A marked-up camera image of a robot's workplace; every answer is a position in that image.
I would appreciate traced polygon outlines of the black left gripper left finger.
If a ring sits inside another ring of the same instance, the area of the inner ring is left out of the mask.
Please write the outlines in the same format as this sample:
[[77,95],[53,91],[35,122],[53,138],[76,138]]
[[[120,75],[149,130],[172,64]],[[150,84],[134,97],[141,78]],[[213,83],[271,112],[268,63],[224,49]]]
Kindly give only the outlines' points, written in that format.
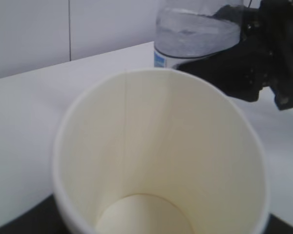
[[51,195],[37,206],[0,227],[0,234],[64,234],[66,226]]

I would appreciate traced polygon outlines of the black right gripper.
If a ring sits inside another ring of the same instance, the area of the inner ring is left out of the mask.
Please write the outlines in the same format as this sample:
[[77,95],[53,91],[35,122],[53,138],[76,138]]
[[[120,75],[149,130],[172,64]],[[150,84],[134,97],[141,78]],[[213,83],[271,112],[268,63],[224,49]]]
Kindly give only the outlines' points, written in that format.
[[293,108],[293,0],[262,0],[239,7],[240,41],[223,52],[176,66],[229,97],[259,99],[264,87],[279,110]]

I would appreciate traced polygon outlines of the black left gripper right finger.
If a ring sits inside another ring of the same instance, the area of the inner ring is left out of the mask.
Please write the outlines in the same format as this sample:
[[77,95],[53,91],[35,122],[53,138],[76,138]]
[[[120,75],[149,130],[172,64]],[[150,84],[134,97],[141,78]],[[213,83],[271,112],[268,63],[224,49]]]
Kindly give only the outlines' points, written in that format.
[[293,234],[293,206],[271,207],[266,234]]

